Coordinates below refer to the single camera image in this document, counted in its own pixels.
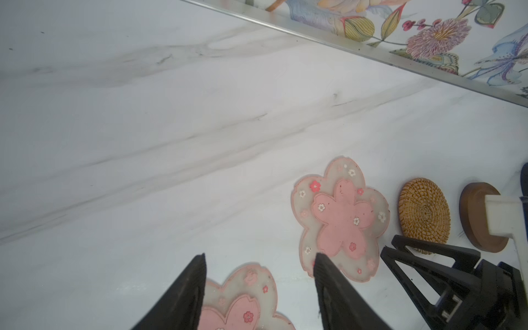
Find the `woven rattan coaster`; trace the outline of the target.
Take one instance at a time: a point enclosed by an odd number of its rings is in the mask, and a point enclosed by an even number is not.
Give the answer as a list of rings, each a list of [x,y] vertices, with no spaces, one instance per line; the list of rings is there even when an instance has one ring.
[[[412,239],[446,244],[451,216],[446,198],[433,181],[415,178],[404,184],[398,201],[400,227]]]

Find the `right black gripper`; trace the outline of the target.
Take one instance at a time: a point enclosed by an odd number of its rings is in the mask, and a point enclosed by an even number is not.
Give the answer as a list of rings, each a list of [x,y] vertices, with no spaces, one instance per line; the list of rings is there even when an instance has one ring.
[[[526,329],[527,297],[521,272],[481,261],[469,248],[395,235],[382,261],[400,282],[430,329]],[[444,265],[407,247],[454,260]]]

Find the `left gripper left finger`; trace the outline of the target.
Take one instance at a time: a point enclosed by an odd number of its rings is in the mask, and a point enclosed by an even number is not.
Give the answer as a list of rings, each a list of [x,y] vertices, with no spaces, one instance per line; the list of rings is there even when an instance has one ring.
[[[198,329],[206,273],[206,255],[198,254],[132,330]]]

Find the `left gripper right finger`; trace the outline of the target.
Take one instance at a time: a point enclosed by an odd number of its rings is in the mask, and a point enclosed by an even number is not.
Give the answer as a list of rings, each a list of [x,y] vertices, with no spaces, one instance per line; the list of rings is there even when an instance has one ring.
[[[316,255],[313,276],[324,330],[390,328],[327,255]]]

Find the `brown wooden coaster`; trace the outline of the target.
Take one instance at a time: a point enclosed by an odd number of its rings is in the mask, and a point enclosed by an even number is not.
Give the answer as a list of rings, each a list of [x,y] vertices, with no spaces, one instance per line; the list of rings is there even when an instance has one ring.
[[[485,252],[498,253],[505,249],[508,239],[489,233],[485,210],[486,195],[500,195],[500,192],[485,182],[466,185],[459,198],[459,216],[463,230],[474,247]]]

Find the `pink flower coaster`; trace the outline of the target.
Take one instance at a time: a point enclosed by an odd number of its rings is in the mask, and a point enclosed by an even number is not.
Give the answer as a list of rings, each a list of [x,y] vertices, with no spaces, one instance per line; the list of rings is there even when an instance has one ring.
[[[351,158],[336,158],[324,175],[298,180],[291,206],[303,228],[299,257],[309,276],[314,276],[318,253],[329,257],[351,281],[365,283],[375,276],[378,240],[389,227],[391,213],[385,197],[366,185]]]
[[[208,279],[199,329],[285,329],[294,324],[277,312],[278,292],[271,272],[258,263],[236,269],[223,283]]]

